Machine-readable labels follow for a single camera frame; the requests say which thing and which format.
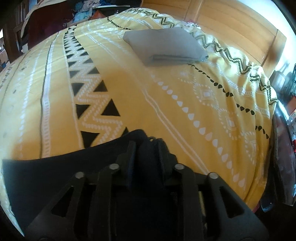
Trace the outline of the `dark wooden wardrobe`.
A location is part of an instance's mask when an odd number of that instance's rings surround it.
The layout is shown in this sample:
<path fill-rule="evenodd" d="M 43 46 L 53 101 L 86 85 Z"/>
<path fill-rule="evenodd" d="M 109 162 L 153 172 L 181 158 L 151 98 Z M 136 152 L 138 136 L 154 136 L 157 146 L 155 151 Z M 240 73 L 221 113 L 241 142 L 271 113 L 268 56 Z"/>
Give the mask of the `dark wooden wardrobe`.
<path fill-rule="evenodd" d="M 29 3 L 29 0 L 1 1 L 1 30 L 3 30 L 4 48 L 10 63 L 22 55 L 21 29 L 29 12 Z"/>

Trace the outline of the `maroon blanket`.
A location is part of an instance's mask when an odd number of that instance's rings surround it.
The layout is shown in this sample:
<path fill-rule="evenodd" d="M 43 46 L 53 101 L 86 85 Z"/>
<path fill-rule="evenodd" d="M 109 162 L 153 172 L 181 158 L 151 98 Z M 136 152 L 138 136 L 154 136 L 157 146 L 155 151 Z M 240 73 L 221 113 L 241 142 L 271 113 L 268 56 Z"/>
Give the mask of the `maroon blanket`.
<path fill-rule="evenodd" d="M 66 28 L 72 19 L 73 12 L 67 1 L 35 10 L 25 27 L 28 32 L 28 49 Z"/>

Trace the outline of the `yellow patterned bedspread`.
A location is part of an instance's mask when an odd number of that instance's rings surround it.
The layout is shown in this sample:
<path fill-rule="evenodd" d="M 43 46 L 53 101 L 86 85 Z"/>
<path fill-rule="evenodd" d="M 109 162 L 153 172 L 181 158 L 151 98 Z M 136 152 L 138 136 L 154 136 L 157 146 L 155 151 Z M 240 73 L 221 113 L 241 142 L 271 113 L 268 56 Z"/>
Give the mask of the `yellow patterned bedspread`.
<path fill-rule="evenodd" d="M 207 60 L 147 67 L 123 40 L 129 30 L 176 27 Z M 61 30 L 1 72 L 1 160 L 27 165 L 142 129 L 194 171 L 220 174 L 255 208 L 277 100 L 244 53 L 193 24 L 129 9 Z"/>

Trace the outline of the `folded grey cloth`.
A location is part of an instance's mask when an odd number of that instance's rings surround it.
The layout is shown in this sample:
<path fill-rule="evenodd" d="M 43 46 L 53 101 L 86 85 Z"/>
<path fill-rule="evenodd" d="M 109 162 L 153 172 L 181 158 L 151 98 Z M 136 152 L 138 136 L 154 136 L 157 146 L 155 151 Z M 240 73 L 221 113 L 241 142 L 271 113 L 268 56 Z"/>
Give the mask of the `folded grey cloth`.
<path fill-rule="evenodd" d="M 202 62 L 209 57 L 198 41 L 180 27 L 127 31 L 123 40 L 148 66 Z"/>

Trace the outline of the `dark blue denim pants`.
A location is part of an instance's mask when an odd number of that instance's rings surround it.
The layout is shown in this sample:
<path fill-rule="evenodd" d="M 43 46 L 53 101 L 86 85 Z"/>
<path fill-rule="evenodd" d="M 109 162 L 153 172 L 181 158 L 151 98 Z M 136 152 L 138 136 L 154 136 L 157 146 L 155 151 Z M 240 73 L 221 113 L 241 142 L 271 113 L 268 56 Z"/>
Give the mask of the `dark blue denim pants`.
<path fill-rule="evenodd" d="M 161 138 L 151 141 L 143 130 L 135 130 L 107 143 L 60 156 L 25 161 L 4 159 L 4 184 L 21 230 L 29 226 L 77 172 L 98 172 L 114 163 L 120 154 L 127 151 L 131 141 L 137 147 L 148 144 L 144 148 L 145 157 L 157 154 L 158 148 L 153 145 L 160 145 L 161 157 L 171 159 L 174 164 L 178 162 Z"/>

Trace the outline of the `wooden headboard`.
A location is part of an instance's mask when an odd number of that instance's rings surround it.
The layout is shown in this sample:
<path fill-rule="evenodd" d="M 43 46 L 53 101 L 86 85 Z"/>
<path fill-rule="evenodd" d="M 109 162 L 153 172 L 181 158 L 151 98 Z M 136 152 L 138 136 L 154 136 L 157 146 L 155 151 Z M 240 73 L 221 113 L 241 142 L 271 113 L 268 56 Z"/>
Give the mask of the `wooden headboard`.
<path fill-rule="evenodd" d="M 198 24 L 202 31 L 247 55 L 270 77 L 286 43 L 286 36 L 266 18 L 239 1 L 146 0 L 143 8 Z"/>

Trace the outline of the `cluttered dark side table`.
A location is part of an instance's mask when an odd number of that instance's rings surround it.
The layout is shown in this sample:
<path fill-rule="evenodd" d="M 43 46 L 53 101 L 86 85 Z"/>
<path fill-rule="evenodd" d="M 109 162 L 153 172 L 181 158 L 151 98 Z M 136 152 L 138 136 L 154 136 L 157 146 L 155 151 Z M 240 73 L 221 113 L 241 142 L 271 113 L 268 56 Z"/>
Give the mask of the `cluttered dark side table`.
<path fill-rule="evenodd" d="M 271 86 L 278 101 L 273 115 L 267 185 L 260 200 L 264 212 L 282 204 L 295 204 L 295 69 L 287 75 L 275 71 Z"/>

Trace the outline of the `pile of assorted clothes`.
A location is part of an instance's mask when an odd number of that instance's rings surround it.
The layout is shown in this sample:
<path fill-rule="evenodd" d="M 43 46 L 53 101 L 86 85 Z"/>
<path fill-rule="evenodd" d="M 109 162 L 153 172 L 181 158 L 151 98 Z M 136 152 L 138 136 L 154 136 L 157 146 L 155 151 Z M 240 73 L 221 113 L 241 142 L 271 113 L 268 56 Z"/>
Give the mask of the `pile of assorted clothes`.
<path fill-rule="evenodd" d="M 68 1 L 73 11 L 73 22 L 89 20 L 96 11 L 107 11 L 119 6 L 139 7 L 142 1 Z"/>

